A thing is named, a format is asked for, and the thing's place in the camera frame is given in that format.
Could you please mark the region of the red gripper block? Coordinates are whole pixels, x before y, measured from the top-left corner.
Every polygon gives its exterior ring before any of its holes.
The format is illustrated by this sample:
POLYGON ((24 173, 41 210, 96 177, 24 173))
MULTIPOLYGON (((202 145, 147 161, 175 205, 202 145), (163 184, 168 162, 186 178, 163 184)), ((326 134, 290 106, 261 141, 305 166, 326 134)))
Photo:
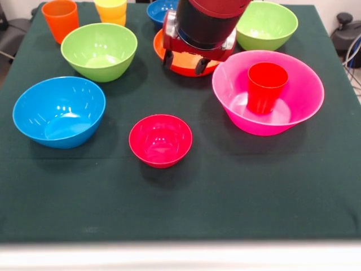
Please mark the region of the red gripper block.
POLYGON ((173 38, 170 35, 164 33, 163 48, 166 51, 164 54, 162 65, 167 69, 171 68, 174 58, 173 52, 200 55, 202 56, 202 58, 197 62, 197 65, 195 67, 195 74, 198 76, 204 73, 207 65, 211 60, 224 62, 232 54, 235 45, 236 45, 235 33, 229 35, 226 38, 226 40, 220 45, 220 47, 210 50, 201 50, 199 48, 187 44, 179 36, 173 38))

